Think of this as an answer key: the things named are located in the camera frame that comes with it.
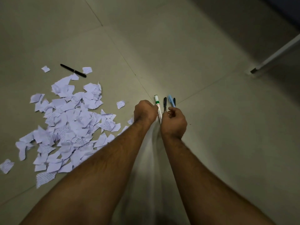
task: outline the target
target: white furniture leg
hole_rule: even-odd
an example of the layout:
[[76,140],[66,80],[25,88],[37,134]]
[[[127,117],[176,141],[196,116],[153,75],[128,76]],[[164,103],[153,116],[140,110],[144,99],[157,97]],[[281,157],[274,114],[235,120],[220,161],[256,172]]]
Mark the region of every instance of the white furniture leg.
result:
[[285,52],[287,49],[295,45],[298,41],[300,41],[300,34],[297,35],[295,38],[293,38],[291,41],[289,41],[286,45],[281,47],[278,51],[276,51],[274,54],[272,54],[270,57],[268,57],[265,61],[263,61],[260,65],[258,65],[256,68],[251,70],[251,73],[257,72],[259,69],[264,67],[266,64],[268,64],[273,59],[277,58],[279,55],[281,55],[283,52]]

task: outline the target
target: pen cap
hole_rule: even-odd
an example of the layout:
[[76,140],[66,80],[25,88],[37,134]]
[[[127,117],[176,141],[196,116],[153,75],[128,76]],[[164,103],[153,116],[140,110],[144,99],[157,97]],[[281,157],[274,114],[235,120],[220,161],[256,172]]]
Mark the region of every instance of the pen cap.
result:
[[159,100],[158,100],[158,96],[157,95],[154,96],[154,99],[155,99],[155,103],[158,104]]

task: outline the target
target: light blue pen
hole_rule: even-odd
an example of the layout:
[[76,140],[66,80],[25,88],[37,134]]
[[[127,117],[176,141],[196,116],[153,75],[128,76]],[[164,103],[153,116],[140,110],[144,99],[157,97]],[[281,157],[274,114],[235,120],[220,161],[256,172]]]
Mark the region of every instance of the light blue pen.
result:
[[176,107],[175,104],[174,104],[174,102],[173,102],[173,98],[172,98],[171,95],[168,95],[168,99],[169,99],[169,102],[172,105],[172,107]]

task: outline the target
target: black rubber foot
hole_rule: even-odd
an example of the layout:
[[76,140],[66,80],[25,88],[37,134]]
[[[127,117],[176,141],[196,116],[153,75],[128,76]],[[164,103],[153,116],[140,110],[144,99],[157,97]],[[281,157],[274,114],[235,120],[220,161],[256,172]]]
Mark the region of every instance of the black rubber foot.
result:
[[258,70],[256,68],[254,68],[253,70],[250,71],[250,73],[256,73]]

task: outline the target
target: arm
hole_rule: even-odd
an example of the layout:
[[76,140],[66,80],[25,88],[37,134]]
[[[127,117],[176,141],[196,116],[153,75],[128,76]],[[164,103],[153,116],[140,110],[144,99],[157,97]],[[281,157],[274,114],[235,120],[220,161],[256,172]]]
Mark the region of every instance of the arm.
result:
[[157,110],[149,101],[140,101],[135,122],[64,177],[21,224],[108,224]]
[[191,224],[274,224],[258,208],[211,173],[181,141],[187,122],[169,107],[161,134]]

